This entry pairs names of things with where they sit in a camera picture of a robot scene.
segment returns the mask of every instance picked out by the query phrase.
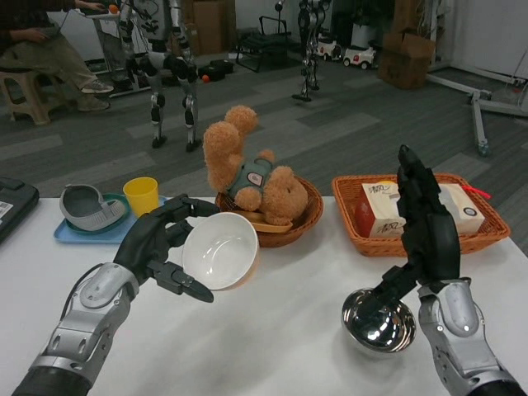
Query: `robotic hand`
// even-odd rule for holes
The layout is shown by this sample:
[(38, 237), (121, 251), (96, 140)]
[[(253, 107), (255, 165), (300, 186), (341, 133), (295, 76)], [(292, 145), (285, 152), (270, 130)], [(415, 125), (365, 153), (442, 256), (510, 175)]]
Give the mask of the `robotic hand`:
[(398, 211), (407, 220), (402, 236), (408, 263), (395, 266), (358, 309), (368, 318), (395, 304), (417, 282), (419, 323), (431, 344), (436, 372), (453, 396), (526, 396), (490, 349), (482, 311), (473, 301), (470, 279), (460, 278), (455, 222), (439, 200), (440, 187), (407, 146), (399, 152)]
[(141, 216), (114, 262), (93, 267), (75, 284), (59, 325), (13, 396), (85, 396), (110, 352), (114, 334), (129, 314), (130, 303), (148, 278), (177, 295), (213, 302), (204, 285), (166, 260), (169, 249), (181, 246), (192, 231), (187, 217), (218, 212), (209, 202), (181, 195)]

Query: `metal stand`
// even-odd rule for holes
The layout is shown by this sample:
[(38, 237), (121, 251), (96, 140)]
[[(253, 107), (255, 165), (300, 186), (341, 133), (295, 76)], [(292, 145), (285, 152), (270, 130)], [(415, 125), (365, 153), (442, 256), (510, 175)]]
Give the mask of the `metal stand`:
[[(477, 74), (486, 78), (492, 78), (512, 85), (521, 85), (526, 83), (526, 80), (522, 78), (503, 76), (501, 74), (491, 73), (486, 70), (456, 63), (436, 64), (432, 66), (429, 71), (436, 71), (446, 67), (457, 68), (458, 70), (463, 70), (465, 72)], [(490, 91), (469, 87), (467, 85), (453, 82), (446, 78), (433, 76), (431, 74), (427, 75), (427, 80), (431, 81), (432, 83), (437, 83), (445, 87), (455, 89), (457, 91), (465, 92), (469, 95), (474, 121), (475, 143), (477, 145), (478, 153), (483, 157), (487, 157), (490, 154), (490, 149), (484, 130), (482, 111), (508, 114), (511, 116), (528, 117), (528, 95), (525, 95), (522, 98), (522, 103), (519, 106), (515, 106), (499, 101), (492, 101), (492, 93)]]

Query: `gray sneaker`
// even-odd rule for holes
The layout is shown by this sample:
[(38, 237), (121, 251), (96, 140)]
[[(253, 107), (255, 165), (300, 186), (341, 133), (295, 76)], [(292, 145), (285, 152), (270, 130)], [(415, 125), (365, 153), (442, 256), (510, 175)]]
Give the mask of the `gray sneaker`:
[(82, 95), (77, 99), (77, 110), (83, 113), (90, 111), (103, 111), (110, 108), (110, 103), (107, 101), (100, 101), (92, 95)]
[(108, 93), (114, 90), (112, 85), (105, 84), (101, 80), (93, 80), (84, 87), (82, 87), (82, 93)]

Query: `plastic stool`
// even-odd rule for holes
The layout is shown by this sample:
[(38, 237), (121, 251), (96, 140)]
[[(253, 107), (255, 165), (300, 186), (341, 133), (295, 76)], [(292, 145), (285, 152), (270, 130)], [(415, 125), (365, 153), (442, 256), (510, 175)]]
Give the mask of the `plastic stool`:
[[(46, 74), (55, 92), (44, 92), (38, 81), (41, 75), (42, 73), (28, 68), (0, 68), (0, 89), (6, 97), (13, 121), (17, 119), (16, 113), (23, 113), (31, 116), (36, 125), (46, 125), (51, 122), (50, 111), (57, 107), (68, 106), (59, 80), (55, 76)], [(7, 80), (12, 80), (20, 86), (22, 97), (13, 96), (6, 84)]]

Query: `white bowl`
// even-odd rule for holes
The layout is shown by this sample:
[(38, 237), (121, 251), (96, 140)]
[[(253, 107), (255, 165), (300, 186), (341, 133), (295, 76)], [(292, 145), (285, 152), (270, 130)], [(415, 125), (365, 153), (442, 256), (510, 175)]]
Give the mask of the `white bowl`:
[(187, 274), (210, 290), (241, 285), (257, 266), (257, 232), (239, 214), (214, 214), (189, 234), (181, 258)]

